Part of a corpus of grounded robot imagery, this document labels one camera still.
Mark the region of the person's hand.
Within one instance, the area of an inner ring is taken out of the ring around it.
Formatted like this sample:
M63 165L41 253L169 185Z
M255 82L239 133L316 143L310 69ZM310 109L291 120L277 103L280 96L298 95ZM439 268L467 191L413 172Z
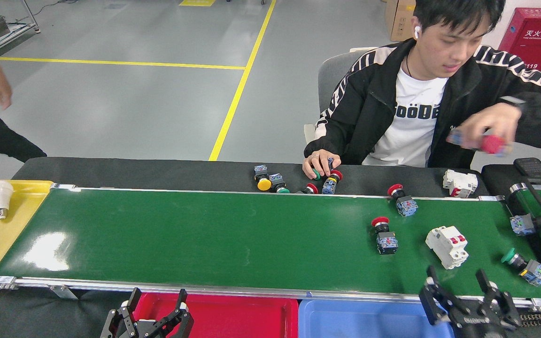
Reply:
M6 110L12 103L12 88L4 72L0 70L0 107Z

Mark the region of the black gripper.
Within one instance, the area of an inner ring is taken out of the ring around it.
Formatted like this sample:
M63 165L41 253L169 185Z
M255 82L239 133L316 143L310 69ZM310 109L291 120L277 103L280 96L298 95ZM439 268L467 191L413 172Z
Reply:
M457 338L506 338L505 329L520 327L521 318L511 295L502 292L495 283L489 281L484 270L476 272L479 288L484 298L479 302L477 316L462 300L441 286L434 266L426 270L427 279L419 292L419 299L430 325L440 321L452 321L451 310L456 313Z
M188 293L180 289L173 312L159 321L135 321L133 312L137 308L142 291L135 287L131 296L118 309L108 312L101 338L188 338L194 320L189 312L186 300Z

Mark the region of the person's right hand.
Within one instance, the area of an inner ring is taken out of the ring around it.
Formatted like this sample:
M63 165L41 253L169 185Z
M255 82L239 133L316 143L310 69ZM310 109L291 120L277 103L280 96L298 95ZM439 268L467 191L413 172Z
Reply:
M310 156L305 158L302 163L302 170L309 179L314 179L316 170L320 175L331 175L332 169L329 167L329 159L333 159L332 167L336 169L341 165L341 158L337 154L333 154L327 150L318 150L312 152Z

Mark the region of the person's left hand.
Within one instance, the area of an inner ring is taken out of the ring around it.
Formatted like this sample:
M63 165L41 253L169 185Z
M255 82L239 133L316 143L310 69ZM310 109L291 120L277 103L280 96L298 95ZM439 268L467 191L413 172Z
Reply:
M507 144L515 141L522 111L507 103L498 103L472 114L460 126L462 148L479 148L483 135L490 131Z

